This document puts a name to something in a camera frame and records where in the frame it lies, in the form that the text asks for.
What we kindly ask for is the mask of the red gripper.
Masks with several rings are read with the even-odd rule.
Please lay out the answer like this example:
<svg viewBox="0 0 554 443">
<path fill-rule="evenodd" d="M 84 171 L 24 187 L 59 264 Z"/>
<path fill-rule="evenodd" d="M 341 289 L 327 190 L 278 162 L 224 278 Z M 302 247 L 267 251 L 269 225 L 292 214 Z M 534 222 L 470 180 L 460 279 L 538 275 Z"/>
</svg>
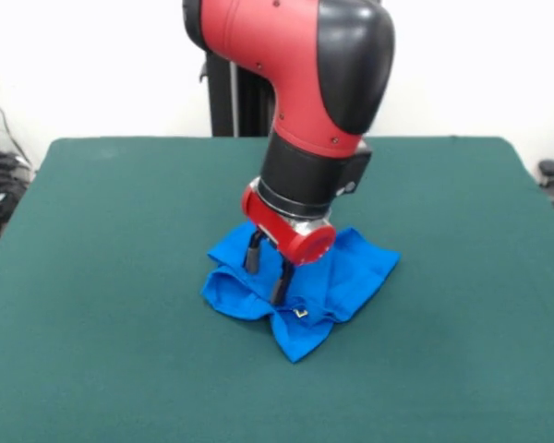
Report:
<svg viewBox="0 0 554 443">
<path fill-rule="evenodd" d="M 323 257 L 336 239 L 336 230 L 328 217 L 301 221 L 281 215 L 262 201 L 256 184 L 246 187 L 242 210 L 256 226 L 247 245 L 243 267 L 247 273 L 259 272 L 260 246 L 267 238 L 285 259 L 270 298 L 272 305 L 282 305 L 295 275 L 295 266 L 313 263 Z"/>
</svg>

